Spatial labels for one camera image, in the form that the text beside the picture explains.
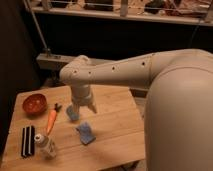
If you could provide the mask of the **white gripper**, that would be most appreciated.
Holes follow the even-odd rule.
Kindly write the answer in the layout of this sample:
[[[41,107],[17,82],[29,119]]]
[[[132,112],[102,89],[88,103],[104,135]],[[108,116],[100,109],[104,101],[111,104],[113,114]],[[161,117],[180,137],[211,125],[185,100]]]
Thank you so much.
[[[89,85],[79,85],[71,87],[72,102],[73,104],[73,118],[79,119],[80,106],[88,105],[88,108],[93,112],[97,113],[95,102],[93,102],[93,94]]]

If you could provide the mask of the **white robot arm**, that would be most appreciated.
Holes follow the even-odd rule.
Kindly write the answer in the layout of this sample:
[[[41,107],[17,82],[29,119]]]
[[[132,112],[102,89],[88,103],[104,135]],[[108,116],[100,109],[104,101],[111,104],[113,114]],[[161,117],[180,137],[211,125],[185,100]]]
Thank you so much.
[[[147,170],[213,171],[213,53],[170,50],[99,65],[80,55],[60,80],[76,108],[94,106],[92,84],[146,89]]]

